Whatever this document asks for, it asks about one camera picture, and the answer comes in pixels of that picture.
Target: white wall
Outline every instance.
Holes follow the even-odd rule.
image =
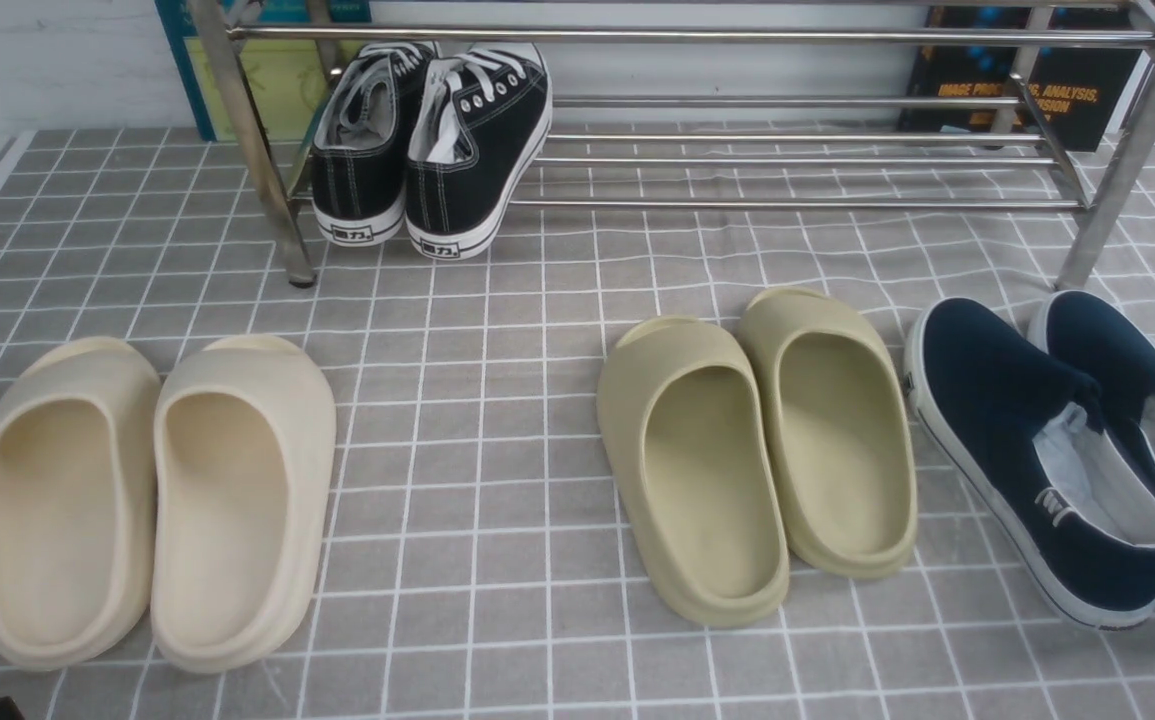
[[[382,22],[511,24],[904,25],[894,6],[375,3]],[[909,47],[616,46],[545,49],[562,94],[888,94]],[[193,123],[151,0],[0,0],[0,131]]]

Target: book cover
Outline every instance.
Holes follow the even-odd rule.
[[[1024,8],[933,8],[929,27],[1026,27]],[[1067,9],[1053,13],[1053,29],[1120,29],[1130,27],[1127,10]],[[1012,68],[1012,47],[923,47],[915,60],[909,95],[994,97]],[[1120,106],[1138,67],[1135,50],[1044,47],[1030,77],[1053,132],[1070,150],[1091,151]],[[906,131],[988,131],[993,110],[907,110],[897,127]]]
[[[222,0],[230,8],[234,0]],[[206,141],[234,140],[226,110],[208,70],[208,60],[199,42],[194,22],[184,0],[155,0],[164,23],[169,49],[173,53],[181,86],[191,102],[199,136]],[[333,17],[338,22],[365,23],[372,20],[368,3],[358,0],[333,0]],[[308,22],[303,0],[267,0],[263,22]],[[360,42],[343,44],[355,51]],[[325,74],[313,40],[253,40],[239,54],[253,99],[261,111],[262,125],[270,140],[301,140],[307,124],[325,95]]]

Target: beige slide sandal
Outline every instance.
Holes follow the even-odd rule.
[[[0,400],[0,655],[52,670],[99,655],[151,593],[161,378],[132,346],[47,352]]]
[[[791,550],[828,573],[896,573],[915,547],[915,461],[879,333],[843,302],[783,287],[751,300],[737,337],[763,392]]]
[[[609,354],[596,409],[640,556],[665,603],[714,626],[777,610],[789,555],[759,391],[731,334],[670,316],[636,325]]]
[[[325,373],[281,337],[213,342],[169,376],[155,413],[151,622],[173,665],[247,665],[301,624],[335,438]]]

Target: stainless steel rack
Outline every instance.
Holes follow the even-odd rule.
[[[814,5],[821,0],[787,0],[788,3]],[[217,0],[188,0],[199,40],[204,49],[213,77],[219,88],[222,104],[229,113],[238,138],[249,177],[261,200],[267,218],[275,225],[277,246],[290,283],[298,287],[315,284],[306,245],[297,227],[297,213],[307,200],[308,147],[304,146],[295,161],[289,183],[284,184],[271,157],[258,106],[248,88],[248,79],[239,61],[245,42],[262,38],[303,38],[315,40],[320,64],[329,87],[345,68],[346,58],[338,40],[529,40],[529,42],[708,42],[708,44],[885,44],[885,45],[974,45],[1018,47],[1012,73],[1003,97],[556,97],[557,107],[955,107],[997,110],[989,133],[942,135],[942,133],[796,133],[796,132],[706,132],[706,133],[560,133],[551,141],[589,143],[860,143],[906,146],[1022,146],[1031,147],[1030,156],[953,156],[930,158],[926,155],[875,156],[742,156],[742,158],[568,158],[546,156],[536,164],[551,168],[924,168],[936,169],[1043,169],[1051,173],[1061,196],[1056,199],[962,200],[946,196],[907,199],[907,196],[833,196],[798,199],[780,196],[768,200],[512,200],[528,208],[581,210],[921,210],[947,213],[1070,213],[1079,233],[1057,277],[1057,287],[1081,287],[1106,245],[1120,210],[1133,190],[1137,177],[1155,142],[1155,9],[1149,0],[948,0],[934,5],[1024,6],[1033,8],[1026,29],[873,29],[873,28],[613,28],[613,27],[468,27],[334,23],[329,0],[306,0],[308,24],[261,23],[264,0],[238,0],[229,12]],[[933,5],[929,0],[833,0],[829,5]],[[1071,31],[1051,29],[1053,8],[1124,8],[1131,28]],[[1028,88],[1028,81],[1040,47],[1118,47],[1140,50],[1150,59],[1150,68],[1133,113],[1125,123],[1115,155],[1091,196],[1076,176],[1061,142],[1049,127],[1040,104]],[[1038,132],[1011,132],[1016,113],[1029,117]]]

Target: slide sandal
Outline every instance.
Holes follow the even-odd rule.
[[[151,622],[173,665],[247,665],[301,624],[335,439],[325,373],[281,337],[213,342],[169,376],[155,413]]]
[[[52,670],[99,655],[151,593],[161,378],[137,350],[84,337],[0,400],[0,655]]]
[[[789,555],[755,377],[731,334],[693,318],[636,325],[609,354],[599,431],[653,587],[695,623],[778,609]]]
[[[737,337],[763,389],[791,550],[839,576],[896,573],[915,547],[915,461],[879,333],[843,302],[783,287],[751,300]]]

